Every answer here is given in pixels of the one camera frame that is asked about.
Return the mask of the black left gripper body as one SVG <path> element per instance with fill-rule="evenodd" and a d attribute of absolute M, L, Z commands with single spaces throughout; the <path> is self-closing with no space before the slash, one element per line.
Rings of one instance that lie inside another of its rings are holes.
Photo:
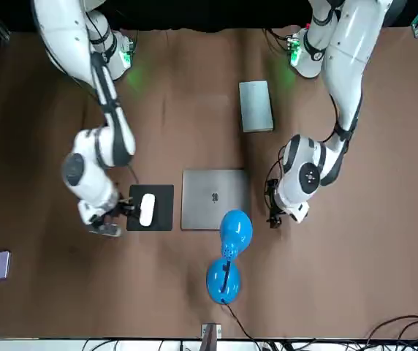
<path fill-rule="evenodd" d="M 281 221 L 284 212 L 278 207 L 274 199 L 269 199 L 269 221 Z"/>

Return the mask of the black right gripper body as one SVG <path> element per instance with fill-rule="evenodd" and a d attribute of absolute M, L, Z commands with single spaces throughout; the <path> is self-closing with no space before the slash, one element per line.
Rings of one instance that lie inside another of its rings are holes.
<path fill-rule="evenodd" d="M 118 203 L 113 209 L 106 212 L 99 217 L 98 223 L 100 224 L 112 224 L 118 221 L 118 218 L 122 215 L 122 204 Z"/>

